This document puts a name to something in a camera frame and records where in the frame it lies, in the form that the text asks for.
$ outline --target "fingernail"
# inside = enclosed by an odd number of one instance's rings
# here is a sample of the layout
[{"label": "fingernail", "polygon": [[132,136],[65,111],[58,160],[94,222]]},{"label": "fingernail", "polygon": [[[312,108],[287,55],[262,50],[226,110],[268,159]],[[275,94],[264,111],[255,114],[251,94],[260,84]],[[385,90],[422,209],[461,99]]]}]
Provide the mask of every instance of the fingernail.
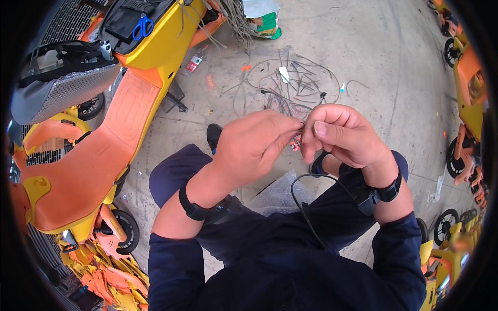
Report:
[{"label": "fingernail", "polygon": [[324,122],[316,121],[315,122],[315,133],[318,136],[326,136],[327,135],[327,126]]}]

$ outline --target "wire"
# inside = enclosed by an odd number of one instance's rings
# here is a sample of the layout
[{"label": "wire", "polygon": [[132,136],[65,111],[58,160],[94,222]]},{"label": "wire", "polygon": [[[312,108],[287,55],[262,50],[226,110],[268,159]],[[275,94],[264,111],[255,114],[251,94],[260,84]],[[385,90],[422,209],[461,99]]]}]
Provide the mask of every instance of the wire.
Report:
[{"label": "wire", "polygon": [[311,221],[310,219],[308,218],[308,216],[306,215],[306,213],[304,212],[304,209],[303,209],[303,206],[301,206],[299,204],[299,202],[297,201],[297,198],[296,198],[296,195],[294,194],[294,184],[302,177],[305,177],[305,176],[314,176],[314,177],[327,177],[327,178],[330,178],[332,180],[335,180],[336,183],[338,183],[339,185],[341,185],[344,190],[346,191],[346,193],[350,196],[351,200],[354,202],[355,201],[355,198],[353,197],[353,195],[351,194],[351,192],[349,192],[349,190],[346,188],[346,186],[343,185],[343,183],[341,183],[337,178],[335,177],[332,177],[330,175],[324,175],[324,174],[303,174],[299,177],[297,177],[296,179],[294,179],[294,181],[292,182],[292,184],[290,185],[290,194],[292,194],[292,198],[294,199],[294,202],[296,202],[296,205],[297,207],[299,208],[299,210],[301,211],[301,214],[303,214],[303,217],[304,217],[304,220],[306,221],[306,223],[308,224],[308,226],[310,227],[310,230],[311,230],[311,233],[315,236],[315,238],[318,240],[318,242],[320,243],[320,245],[322,246],[322,248],[325,250],[325,244],[323,243],[322,239],[318,236],[318,234],[316,233],[315,231],[315,228],[313,227],[313,225],[311,224]]}]

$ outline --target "black cable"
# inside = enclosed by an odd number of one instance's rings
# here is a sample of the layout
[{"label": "black cable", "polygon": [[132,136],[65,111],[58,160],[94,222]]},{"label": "black cable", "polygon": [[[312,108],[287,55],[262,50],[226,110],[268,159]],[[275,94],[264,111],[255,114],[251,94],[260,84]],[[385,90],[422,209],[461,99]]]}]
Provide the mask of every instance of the black cable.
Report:
[{"label": "black cable", "polygon": [[324,175],[324,174],[303,174],[299,177],[297,177],[296,179],[294,179],[294,181],[292,182],[292,184],[290,185],[290,194],[292,194],[292,198],[294,199],[294,202],[296,202],[296,205],[297,207],[299,208],[299,210],[301,211],[301,214],[303,214],[303,217],[304,217],[304,220],[306,221],[306,223],[308,224],[308,226],[310,227],[311,229],[311,233],[315,236],[315,238],[318,240],[318,242],[320,242],[320,245],[322,245],[322,248],[325,250],[325,244],[323,243],[322,239],[320,239],[320,237],[318,236],[318,234],[316,233],[315,231],[315,228],[313,227],[313,225],[311,224],[311,221],[310,219],[308,218],[308,216],[306,215],[306,213],[304,212],[304,209],[303,207],[299,204],[299,202],[297,201],[296,199],[296,195],[294,194],[294,184],[301,178],[301,177],[305,177],[305,176],[315,176],[315,177],[327,177],[327,178],[330,178],[332,180],[335,180],[336,183],[338,183],[339,185],[341,185],[344,190],[346,191],[346,193],[350,196],[351,200],[354,202],[355,201],[355,198],[353,197],[353,195],[351,194],[351,192],[349,192],[349,190],[346,188],[346,186],[343,185],[343,183],[341,183],[337,178],[335,177],[332,177],[330,175]]}]

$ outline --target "water bottle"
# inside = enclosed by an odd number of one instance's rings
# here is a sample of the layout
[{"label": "water bottle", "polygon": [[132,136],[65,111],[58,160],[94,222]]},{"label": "water bottle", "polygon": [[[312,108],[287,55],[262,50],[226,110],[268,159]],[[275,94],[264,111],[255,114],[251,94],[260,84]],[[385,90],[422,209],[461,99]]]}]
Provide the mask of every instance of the water bottle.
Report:
[{"label": "water bottle", "polygon": [[204,45],[202,48],[197,50],[195,52],[194,56],[192,56],[192,59],[190,59],[190,62],[185,66],[183,69],[182,73],[190,77],[192,72],[201,64],[202,59],[206,56],[206,51],[209,49],[209,44]]}]

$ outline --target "black sneaker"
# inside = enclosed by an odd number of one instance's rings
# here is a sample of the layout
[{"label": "black sneaker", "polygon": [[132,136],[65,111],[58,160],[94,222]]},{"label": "black sneaker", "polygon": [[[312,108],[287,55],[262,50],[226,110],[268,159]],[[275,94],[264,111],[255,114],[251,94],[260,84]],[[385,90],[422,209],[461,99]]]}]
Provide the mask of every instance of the black sneaker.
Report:
[{"label": "black sneaker", "polygon": [[216,147],[218,146],[218,140],[220,140],[221,131],[223,128],[217,124],[211,123],[208,125],[206,131],[206,138],[208,140],[209,148],[213,154],[216,153]]},{"label": "black sneaker", "polygon": [[308,171],[310,172],[310,174],[322,174],[322,175],[327,175],[327,173],[325,173],[323,171],[323,168],[322,168],[322,161],[323,161],[323,158],[325,158],[326,155],[330,154],[330,152],[327,152],[327,151],[322,151],[322,153],[318,156],[318,158],[315,159],[315,161],[313,161],[309,168],[308,168]]}]

